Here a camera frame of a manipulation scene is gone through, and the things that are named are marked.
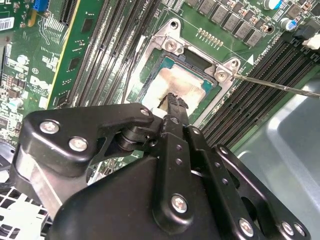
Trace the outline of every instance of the white plastic part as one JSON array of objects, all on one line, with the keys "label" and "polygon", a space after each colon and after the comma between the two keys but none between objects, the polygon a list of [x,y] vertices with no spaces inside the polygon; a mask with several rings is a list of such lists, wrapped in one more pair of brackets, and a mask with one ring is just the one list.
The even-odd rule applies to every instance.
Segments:
[{"label": "white plastic part", "polygon": [[309,40],[304,41],[302,45],[312,50],[320,49],[320,34],[316,34],[314,37],[310,38]]},{"label": "white plastic part", "polygon": [[282,0],[263,0],[263,7],[266,10],[275,10],[280,8]]}]

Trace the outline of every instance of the green circuit board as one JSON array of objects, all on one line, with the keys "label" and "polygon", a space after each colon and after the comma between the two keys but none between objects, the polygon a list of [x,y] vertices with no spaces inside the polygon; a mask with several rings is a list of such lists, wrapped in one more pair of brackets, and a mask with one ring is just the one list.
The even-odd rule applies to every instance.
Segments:
[{"label": "green circuit board", "polygon": [[47,109],[49,99],[62,101],[65,88],[72,88],[70,78],[77,74],[103,1],[76,1],[68,22],[61,17],[64,3],[51,1],[46,12],[32,10],[33,25],[15,31],[4,48],[0,138],[14,146],[24,116]]},{"label": "green circuit board", "polygon": [[[294,19],[298,26],[309,20],[319,22],[311,11],[317,4],[316,0],[309,1],[311,7],[307,10],[302,10],[303,5],[298,0],[283,0],[277,10],[265,10],[260,0],[212,0],[216,6],[209,10],[204,8],[205,2],[54,0],[50,1],[45,12],[32,10],[27,18],[33,23],[28,22],[14,32],[3,52],[0,138],[16,145],[24,116],[33,111],[118,103],[123,94],[134,43],[141,34],[146,36],[139,51],[138,65],[152,36],[172,18],[181,22],[182,39],[217,62],[223,63],[233,57],[239,59],[238,73],[242,75],[249,73],[283,34],[284,30],[279,26],[281,19]],[[67,24],[62,21],[66,4],[73,6]],[[242,7],[235,14],[233,8],[237,4],[242,4]],[[228,30],[226,22],[217,23],[213,16],[220,10],[218,6],[227,10],[228,18],[237,15],[238,23],[249,24],[250,31],[254,31],[259,40],[253,42],[236,36],[234,31]],[[294,16],[293,7],[300,9]],[[138,96],[150,74],[157,71],[155,65],[163,52],[153,50],[138,80],[135,79],[129,88],[128,102],[142,101]],[[237,84],[234,83],[225,98],[231,95]],[[197,120],[219,91],[219,86],[206,91],[205,97],[189,116],[191,123]]]}]

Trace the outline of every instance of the hex bolt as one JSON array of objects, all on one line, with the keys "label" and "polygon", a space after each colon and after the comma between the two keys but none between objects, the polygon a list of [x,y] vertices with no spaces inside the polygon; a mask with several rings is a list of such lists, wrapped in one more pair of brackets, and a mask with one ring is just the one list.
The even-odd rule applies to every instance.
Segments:
[{"label": "hex bolt", "polygon": [[305,231],[303,230],[303,228],[300,226],[300,225],[298,225],[298,224],[293,224],[294,225],[294,227],[295,227],[295,229],[302,235],[302,236],[306,236],[306,233],[305,233]]},{"label": "hex bolt", "polygon": [[150,115],[150,113],[149,113],[149,111],[147,109],[141,108],[140,111],[145,116],[149,116]]},{"label": "hex bolt", "polygon": [[197,128],[194,127],[192,130],[195,134],[200,134],[200,131]]},{"label": "hex bolt", "polygon": [[284,229],[284,231],[290,235],[290,236],[293,236],[295,233],[294,233],[294,230],[292,229],[292,227],[285,221],[282,222],[282,227]]},{"label": "hex bolt", "polygon": [[248,237],[254,236],[254,229],[247,220],[245,220],[244,218],[240,218],[239,225],[245,235],[247,235]]},{"label": "hex bolt", "polygon": [[221,146],[220,147],[220,151],[223,153],[223,154],[228,154],[228,151],[223,147],[223,146]]},{"label": "hex bolt", "polygon": [[55,134],[59,131],[59,125],[53,121],[44,121],[40,123],[40,130],[45,134]]},{"label": "hex bolt", "polygon": [[83,152],[87,149],[88,144],[84,139],[80,137],[74,137],[70,139],[69,147],[74,151]]},{"label": "hex bolt", "polygon": [[178,213],[184,214],[188,210],[186,200],[179,195],[173,195],[171,198],[171,204]]}]

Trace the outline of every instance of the surface-mount component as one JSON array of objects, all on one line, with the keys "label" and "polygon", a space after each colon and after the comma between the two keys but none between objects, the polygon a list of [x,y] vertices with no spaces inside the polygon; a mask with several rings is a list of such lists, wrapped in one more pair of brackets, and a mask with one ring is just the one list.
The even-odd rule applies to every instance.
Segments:
[{"label": "surface-mount component", "polygon": [[250,36],[248,37],[248,39],[245,41],[246,44],[248,44],[249,46],[251,47],[254,47],[258,42],[259,40],[263,37],[262,33],[257,31],[257,30],[254,30]]},{"label": "surface-mount component", "polygon": [[263,0],[263,7],[266,10],[275,10],[281,6],[282,0]]},{"label": "surface-mount component", "polygon": [[194,7],[198,3],[198,0],[185,0],[185,2],[191,7]]},{"label": "surface-mount component", "polygon": [[240,12],[240,10],[243,8],[244,4],[240,1],[238,1],[234,8],[232,9],[232,11],[234,11],[236,14],[238,14]]},{"label": "surface-mount component", "polygon": [[83,21],[83,25],[82,25],[82,29],[81,29],[81,33],[87,33],[91,30],[91,27],[94,24],[94,19],[93,18],[86,18]]},{"label": "surface-mount component", "polygon": [[260,30],[260,28],[266,23],[264,19],[259,19],[258,22],[254,25],[256,29]]},{"label": "surface-mount component", "polygon": [[320,2],[312,8],[311,13],[315,16],[320,16]]},{"label": "surface-mount component", "polygon": [[227,21],[224,23],[223,27],[232,32],[238,25],[239,21],[240,18],[234,13],[232,13],[230,16],[227,17]]},{"label": "surface-mount component", "polygon": [[299,13],[301,13],[301,11],[302,10],[299,5],[293,4],[290,7],[289,11],[287,12],[287,15],[288,15],[288,17],[295,19],[299,15]]},{"label": "surface-mount component", "polygon": [[211,11],[211,9],[214,7],[215,4],[216,4],[215,0],[204,0],[201,3],[198,10],[200,13],[207,15]]},{"label": "surface-mount component", "polygon": [[223,19],[225,18],[225,16],[227,15],[227,13],[228,13],[228,10],[224,6],[219,5],[217,10],[213,14],[211,20],[217,24],[220,24],[223,21]]},{"label": "surface-mount component", "polygon": [[250,24],[248,24],[247,22],[243,22],[241,26],[235,31],[234,35],[236,35],[240,39],[244,39],[249,33],[250,29]]},{"label": "surface-mount component", "polygon": [[248,10],[243,19],[249,22],[254,15],[255,13],[252,10]]}]

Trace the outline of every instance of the white label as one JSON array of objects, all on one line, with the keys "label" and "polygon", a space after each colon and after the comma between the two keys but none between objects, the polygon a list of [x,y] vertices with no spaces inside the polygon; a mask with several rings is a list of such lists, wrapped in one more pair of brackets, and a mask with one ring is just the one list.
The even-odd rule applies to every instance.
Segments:
[{"label": "white label", "polygon": [[39,108],[45,109],[47,107],[48,98],[41,96],[39,101]]},{"label": "white label", "polygon": [[0,31],[12,29],[14,27],[15,18],[7,17],[0,19]]}]

